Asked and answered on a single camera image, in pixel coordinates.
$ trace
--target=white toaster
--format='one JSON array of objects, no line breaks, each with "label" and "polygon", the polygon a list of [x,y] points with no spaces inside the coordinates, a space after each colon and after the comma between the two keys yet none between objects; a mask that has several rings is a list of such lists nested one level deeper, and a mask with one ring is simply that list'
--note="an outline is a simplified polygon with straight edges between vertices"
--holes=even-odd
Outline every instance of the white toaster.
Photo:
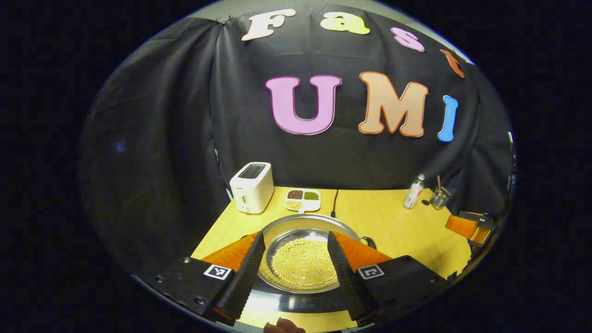
[{"label": "white toaster", "polygon": [[250,214],[261,213],[267,207],[275,189],[271,164],[248,163],[232,177],[230,188],[238,210]]}]

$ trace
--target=black background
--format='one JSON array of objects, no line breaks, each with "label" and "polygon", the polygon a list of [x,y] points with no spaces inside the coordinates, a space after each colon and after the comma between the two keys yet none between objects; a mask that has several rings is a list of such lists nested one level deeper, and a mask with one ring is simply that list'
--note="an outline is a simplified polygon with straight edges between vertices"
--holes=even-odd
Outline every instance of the black background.
[{"label": "black background", "polygon": [[[7,272],[14,288],[6,292],[17,294],[6,313],[10,331],[206,327],[116,266],[86,221],[76,179],[83,120],[103,82],[144,41],[203,5],[37,1],[8,11],[2,24],[14,79],[7,81],[17,103],[5,110],[15,134],[7,143],[9,164],[23,177],[6,179],[16,188],[8,204],[19,214],[6,223],[9,245],[16,245],[7,257],[29,268]],[[583,92],[589,79],[572,79],[583,71],[583,57],[566,52],[586,48],[581,13],[590,6],[501,0],[397,7],[461,49],[498,89],[515,127],[519,187],[510,223],[481,266],[391,330],[572,331],[578,320],[568,317],[583,312],[586,290],[571,280],[584,266],[577,255],[585,253],[585,243],[572,240],[585,229],[577,218],[583,208],[574,203],[586,173],[575,167],[589,140],[585,130],[570,130],[581,111],[568,93]],[[589,127],[589,119],[580,126]]]}]

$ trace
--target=human hand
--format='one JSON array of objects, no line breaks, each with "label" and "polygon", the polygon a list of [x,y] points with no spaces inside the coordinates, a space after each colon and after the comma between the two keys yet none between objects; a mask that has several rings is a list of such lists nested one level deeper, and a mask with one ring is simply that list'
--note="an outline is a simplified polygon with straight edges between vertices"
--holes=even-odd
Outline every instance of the human hand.
[{"label": "human hand", "polygon": [[306,331],[304,328],[296,327],[292,321],[280,317],[275,325],[265,324],[263,333],[306,333]]}]

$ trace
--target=screw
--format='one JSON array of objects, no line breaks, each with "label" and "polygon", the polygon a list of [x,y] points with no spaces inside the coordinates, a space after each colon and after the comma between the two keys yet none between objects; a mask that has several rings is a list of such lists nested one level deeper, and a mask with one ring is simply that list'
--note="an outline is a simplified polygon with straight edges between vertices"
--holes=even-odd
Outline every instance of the screw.
[{"label": "screw", "polygon": [[199,304],[199,305],[205,305],[205,299],[201,298],[201,297],[196,297],[194,299],[194,301]]}]

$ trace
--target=finger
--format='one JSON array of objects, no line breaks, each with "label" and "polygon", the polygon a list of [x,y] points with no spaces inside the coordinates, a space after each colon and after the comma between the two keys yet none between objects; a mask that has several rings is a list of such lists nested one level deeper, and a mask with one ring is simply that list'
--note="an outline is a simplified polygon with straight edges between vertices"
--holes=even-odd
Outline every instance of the finger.
[{"label": "finger", "polygon": [[270,323],[267,323],[263,327],[263,333],[286,333],[286,332],[283,329],[281,329],[275,325],[271,325]]},{"label": "finger", "polygon": [[277,326],[283,329],[286,333],[297,333],[298,327],[294,325],[289,319],[279,318]]}]

